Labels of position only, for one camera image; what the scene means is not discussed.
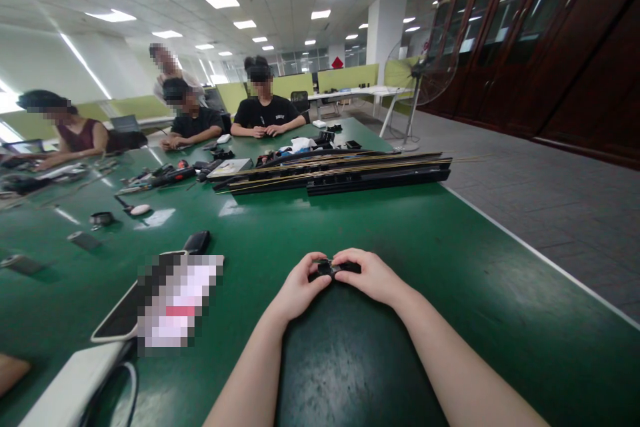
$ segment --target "person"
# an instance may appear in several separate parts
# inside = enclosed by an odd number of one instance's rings
[[[312,252],[293,268],[258,321],[204,427],[273,425],[283,334],[287,324],[300,316],[331,283],[331,276],[308,280],[317,271],[313,262],[323,258],[325,254]],[[450,425],[547,425],[437,310],[380,257],[354,248],[333,257],[335,265],[347,261],[359,264],[362,273],[336,272],[335,279],[395,310],[409,331]]]
[[[258,95],[240,102],[231,125],[231,135],[277,137],[305,125],[305,118],[289,100],[272,94],[273,75],[266,58],[258,56],[254,60],[247,57],[245,70]]]
[[[183,145],[193,145],[222,135],[220,114],[202,107],[198,102],[197,90],[190,87],[184,79],[165,80],[162,88],[167,105],[174,105],[179,110],[168,138],[160,141],[163,150],[175,150]]]
[[[205,91],[202,88],[202,85],[200,85],[200,82],[198,82],[198,79],[178,67],[178,64],[173,58],[173,55],[164,45],[160,43],[150,44],[149,56],[153,59],[153,62],[158,68],[160,68],[161,71],[160,75],[157,76],[155,83],[153,84],[153,94],[158,98],[159,101],[161,101],[165,105],[167,104],[163,95],[162,85],[164,84],[165,80],[168,80],[170,78],[181,78],[182,80],[187,82],[187,85],[197,93],[198,101],[200,101],[201,97],[204,97]]]
[[[47,170],[66,161],[111,153],[123,148],[119,138],[108,132],[102,123],[81,117],[71,101],[52,91],[25,92],[20,95],[17,104],[28,112],[41,113],[52,120],[58,133],[57,151],[22,155],[44,159],[36,170]]]

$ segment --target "smartphone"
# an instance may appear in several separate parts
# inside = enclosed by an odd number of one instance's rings
[[[153,287],[157,286],[165,278],[163,271],[166,265],[173,264],[168,256],[187,255],[186,250],[176,250],[160,254],[159,269],[145,278],[144,285],[136,282],[127,290],[120,302],[109,312],[91,335],[91,341],[96,344],[104,342],[117,342],[130,340],[138,335],[138,316],[142,314],[139,308],[144,307],[150,296],[153,295]]]

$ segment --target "square ceiling light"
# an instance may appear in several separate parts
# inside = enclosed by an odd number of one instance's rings
[[[255,22],[253,20],[246,20],[244,22],[233,22],[233,24],[240,30],[245,28],[255,28]]]
[[[182,37],[182,33],[174,32],[173,30],[166,30],[164,32],[151,32],[151,34],[160,38]]]
[[[322,10],[319,12],[311,12],[311,20],[316,20],[316,18],[328,18],[331,14],[331,10]]]
[[[119,22],[119,21],[136,20],[134,16],[129,15],[128,13],[120,12],[114,9],[111,9],[111,13],[104,13],[102,15],[97,13],[87,13],[87,12],[85,12],[85,15],[88,15],[90,17],[94,17],[100,20],[112,22],[112,23]]]
[[[221,8],[239,7],[238,0],[206,0],[216,10]]]

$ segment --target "black t-shirt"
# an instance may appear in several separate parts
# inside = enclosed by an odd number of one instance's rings
[[[196,118],[180,113],[175,119],[173,119],[171,131],[179,133],[184,138],[189,138],[197,135],[198,133],[202,133],[213,126],[220,127],[224,131],[225,127],[222,123],[222,117],[220,114],[215,110],[200,107]]]
[[[254,97],[240,102],[233,123],[238,123],[244,128],[269,127],[284,125],[298,118],[299,115],[293,104],[284,97],[274,95],[271,103],[266,107]]]

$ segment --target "maroon top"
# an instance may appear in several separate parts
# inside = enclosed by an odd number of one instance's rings
[[[96,123],[100,123],[94,119],[87,119],[85,125],[83,125],[80,133],[73,133],[65,125],[57,125],[60,136],[67,142],[69,150],[72,152],[89,150],[93,148],[93,126]],[[113,151],[115,145],[113,145],[113,138],[109,135],[109,141],[107,141],[107,152]]]

